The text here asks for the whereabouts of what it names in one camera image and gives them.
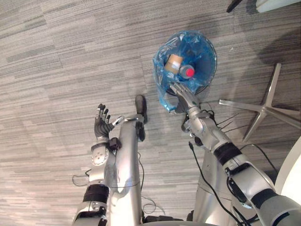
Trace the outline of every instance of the black cable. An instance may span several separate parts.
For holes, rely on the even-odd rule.
[[[72,183],[76,186],[76,187],[83,187],[83,186],[87,186],[87,184],[84,185],[78,185],[75,183],[74,178],[83,178],[86,177],[86,175],[73,175],[72,176]]]
[[[276,169],[276,167],[274,166],[274,164],[271,162],[271,160],[268,158],[268,156],[266,155],[266,153],[258,145],[256,145],[256,144],[248,144],[248,145],[243,146],[240,150],[244,149],[247,146],[257,147],[258,150],[260,150],[261,153],[264,155],[264,157],[268,160],[268,162],[270,163],[270,165],[272,166],[272,168],[274,169],[274,171],[278,174],[278,170]]]
[[[139,152],[138,152],[138,154],[139,154],[138,161],[139,161],[139,164],[140,164],[140,166],[142,168],[142,182],[141,182],[141,189],[140,189],[140,191],[142,191],[142,187],[143,187],[143,183],[144,183],[144,168],[143,168],[142,163],[140,162],[141,154]]]
[[[166,215],[164,209],[163,209],[162,207],[158,206],[158,205],[155,203],[155,201],[153,201],[151,198],[147,198],[147,197],[142,196],[142,195],[141,195],[141,197],[144,198],[144,199],[147,199],[147,200],[149,200],[149,201],[152,202],[152,203],[144,204],[144,205],[142,206],[142,210],[143,210],[144,213],[146,213],[146,214],[152,214],[153,212],[156,211],[156,208],[159,208],[159,209],[163,212],[163,214]],[[153,207],[154,207],[154,210],[153,210],[153,211],[150,211],[150,212],[146,212],[146,211],[144,210],[144,208],[145,208],[146,206],[153,206]]]
[[[233,116],[231,116],[231,117],[229,117],[229,118],[227,118],[226,120],[224,120],[224,121],[221,121],[221,122],[219,122],[217,125],[219,125],[219,124],[222,124],[222,123],[224,123],[224,122],[226,122],[226,121],[228,121],[229,119],[232,119],[232,118],[234,118],[235,116],[237,116],[239,113],[237,113],[237,114],[235,114],[235,115],[233,115]]]
[[[192,150],[192,153],[193,153],[193,156],[194,156],[194,159],[196,160],[196,163],[197,163],[197,165],[198,165],[198,169],[199,169],[199,171],[200,171],[200,173],[201,173],[201,176],[202,176],[202,178],[203,178],[203,180],[205,181],[205,183],[211,188],[211,190],[213,191],[213,193],[214,193],[214,195],[215,195],[215,197],[216,197],[216,199],[217,199],[217,201],[218,201],[218,203],[219,203],[219,205],[223,208],[223,210],[224,211],[226,211],[236,222],[237,222],[237,224],[239,225],[239,226],[243,226],[241,223],[240,223],[240,221],[229,211],[229,210],[227,210],[225,207],[224,207],[224,205],[222,204],[222,202],[221,202],[221,200],[220,200],[220,198],[218,197],[218,195],[217,195],[217,193],[216,193],[216,191],[214,190],[214,188],[211,186],[211,184],[209,184],[207,181],[206,181],[206,179],[205,179],[205,177],[204,177],[204,175],[203,175],[203,172],[202,172],[202,169],[201,169],[201,167],[199,166],[199,163],[198,163],[198,159],[197,159],[197,157],[196,157],[196,154],[195,154],[195,152],[194,152],[194,148],[193,148],[193,145],[192,145],[192,143],[191,142],[189,142],[189,147],[190,147],[190,149]]]
[[[87,176],[87,177],[89,177],[90,175],[88,174],[88,172],[90,172],[91,171],[91,169],[89,169],[89,170],[87,170],[86,172],[85,172],[85,175]]]
[[[229,126],[233,121],[229,122],[228,124],[226,124],[225,126],[221,127],[220,130],[226,128],[227,126]]]
[[[248,126],[248,125],[239,126],[239,127],[234,128],[234,129],[229,129],[229,130],[225,131],[224,133],[227,133],[227,132],[230,132],[230,131],[233,131],[233,130],[236,130],[236,129],[240,129],[240,128],[243,128],[243,127],[246,127],[246,126]]]
[[[238,211],[238,209],[236,209],[234,206],[233,206],[233,209],[239,215],[239,217],[243,220],[245,225],[251,226],[250,223],[248,222],[248,220]]]
[[[74,178],[85,178],[85,177],[89,177],[89,174],[88,172],[90,172],[91,169],[88,169],[86,172],[85,172],[85,175],[73,175],[72,176],[72,183],[76,186],[76,187],[83,187],[83,186],[87,186],[87,184],[84,184],[84,185],[78,185],[75,183],[74,181]]]

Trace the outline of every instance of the trash can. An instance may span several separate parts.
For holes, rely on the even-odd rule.
[[[181,59],[175,67],[191,65],[194,75],[184,79],[176,70],[165,68],[170,56]],[[176,105],[168,101],[168,96],[174,95],[169,84],[183,83],[194,94],[201,92],[208,86],[216,71],[216,52],[212,43],[199,31],[180,31],[159,48],[153,57],[153,76],[157,85],[160,103],[169,111],[176,109]]]

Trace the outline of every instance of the plastic bottle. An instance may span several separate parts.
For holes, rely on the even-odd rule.
[[[183,65],[180,67],[179,74],[184,79],[190,79],[194,76],[194,68],[191,65]]]

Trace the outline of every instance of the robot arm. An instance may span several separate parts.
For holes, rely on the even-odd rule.
[[[112,166],[115,162],[115,156],[109,147],[112,146],[111,141],[117,142],[114,138],[109,140],[109,132],[124,120],[124,117],[120,116],[113,123],[109,123],[110,116],[107,116],[107,113],[105,105],[100,104],[95,116],[94,131],[97,144],[91,147],[92,168],[89,183],[73,226],[105,226],[107,223],[105,215],[110,186],[113,183]]]
[[[179,98],[177,109],[189,116],[188,127],[210,150],[230,178],[230,186],[257,212],[264,226],[301,225],[301,206],[275,193],[271,180],[217,128],[210,115],[202,113],[194,95],[183,85],[171,85]]]

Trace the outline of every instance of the floor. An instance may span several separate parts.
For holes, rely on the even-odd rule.
[[[167,215],[186,218],[199,172],[190,138],[180,129],[183,115],[170,115],[159,104],[151,61],[179,30],[200,30],[213,43],[217,71],[198,97],[218,122],[239,113],[224,129],[244,126],[227,132],[238,147],[254,113],[217,101],[260,104],[275,63],[283,66],[274,106],[300,110],[300,3],[259,14],[255,1],[245,0],[228,14],[230,2],[0,0],[1,225],[70,225],[85,191],[71,177],[90,167],[95,108],[102,102],[112,118],[131,114],[137,94],[146,96],[149,114],[147,137],[139,144],[142,193]],[[267,117],[249,143],[280,168],[300,135]],[[271,169],[255,148],[243,152]],[[201,149],[197,155],[202,162]]]

